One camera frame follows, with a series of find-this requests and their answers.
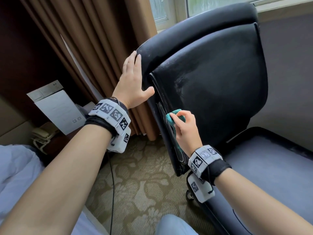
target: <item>black leather chair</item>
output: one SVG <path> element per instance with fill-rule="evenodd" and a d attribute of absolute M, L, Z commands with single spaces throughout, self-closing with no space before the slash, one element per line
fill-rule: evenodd
<path fill-rule="evenodd" d="M 313 153 L 268 130 L 246 130 L 268 91 L 253 5 L 196 15 L 152 37 L 137 53 L 143 88 L 156 90 L 148 103 L 177 176 L 189 170 L 188 158 L 176 148 L 165 115 L 181 108 L 195 115 L 204 145 L 215 147 L 234 170 L 313 224 Z M 214 190 L 215 197 L 199 205 L 217 230 L 249 234 Z"/>

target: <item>green rag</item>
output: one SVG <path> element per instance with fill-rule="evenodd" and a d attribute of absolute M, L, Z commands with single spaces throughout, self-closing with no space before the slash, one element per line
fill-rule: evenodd
<path fill-rule="evenodd" d="M 172 111 L 172 113 L 173 113 L 173 114 L 177 114 L 178 111 L 181 111 L 181 109 L 174 110 L 174 111 Z M 175 127 L 174 127 L 175 122 L 173 121 L 172 117 L 170 116 L 170 113 L 168 113 L 165 117 L 166 117 L 167 122 L 168 122 L 168 123 L 171 125 L 171 127 L 173 128 L 174 136 L 175 136 L 175 139 L 176 139 L 176 130 L 175 130 Z M 184 116 L 178 116 L 178 118 L 180 118 L 183 122 L 186 122 L 186 119 L 185 119 Z M 177 148 L 179 149 L 179 151 L 182 152 L 182 148 L 178 145 L 177 141 L 176 141 L 176 144 L 177 144 Z"/>

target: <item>floral carpet pattern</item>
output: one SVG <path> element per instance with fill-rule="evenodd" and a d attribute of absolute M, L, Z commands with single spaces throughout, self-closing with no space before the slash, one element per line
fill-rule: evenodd
<path fill-rule="evenodd" d="M 111 159 L 115 182 L 114 235 L 153 235 L 165 214 L 185 220 L 199 234 L 216 234 L 200 208 L 185 198 L 186 175 L 174 173 L 164 142 L 131 137 Z M 110 232 L 113 183 L 109 163 L 99 172 L 86 206 Z"/>

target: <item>window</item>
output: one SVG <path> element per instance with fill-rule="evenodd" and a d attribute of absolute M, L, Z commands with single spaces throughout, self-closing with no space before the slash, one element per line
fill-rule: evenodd
<path fill-rule="evenodd" d="M 250 2 L 260 6 L 272 2 L 279 3 L 279 1 L 282 0 L 150 0 L 150 4 L 156 28 L 160 31 L 188 17 L 217 7 L 239 2 Z"/>

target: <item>telephone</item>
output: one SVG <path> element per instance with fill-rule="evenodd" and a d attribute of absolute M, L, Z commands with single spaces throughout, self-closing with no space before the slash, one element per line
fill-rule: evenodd
<path fill-rule="evenodd" d="M 34 146 L 42 153 L 46 154 L 43 148 L 51 141 L 51 138 L 56 135 L 60 130 L 51 122 L 47 122 L 35 128 L 32 131 L 32 140 Z"/>

